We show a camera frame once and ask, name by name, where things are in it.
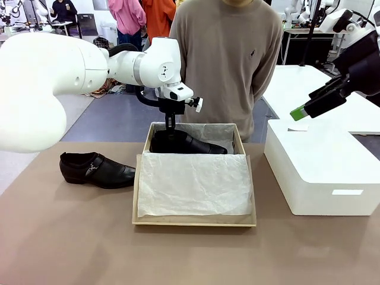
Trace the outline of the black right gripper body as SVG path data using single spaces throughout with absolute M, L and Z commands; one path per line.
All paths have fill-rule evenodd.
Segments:
M 347 97 L 354 91 L 367 96 L 379 93 L 379 46 L 378 34 L 372 31 L 347 47 L 334 60 L 343 78 L 341 95 Z

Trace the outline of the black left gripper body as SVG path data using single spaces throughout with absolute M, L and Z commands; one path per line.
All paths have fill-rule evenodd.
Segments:
M 183 115 L 185 113 L 185 101 L 158 98 L 159 111 L 165 114 Z

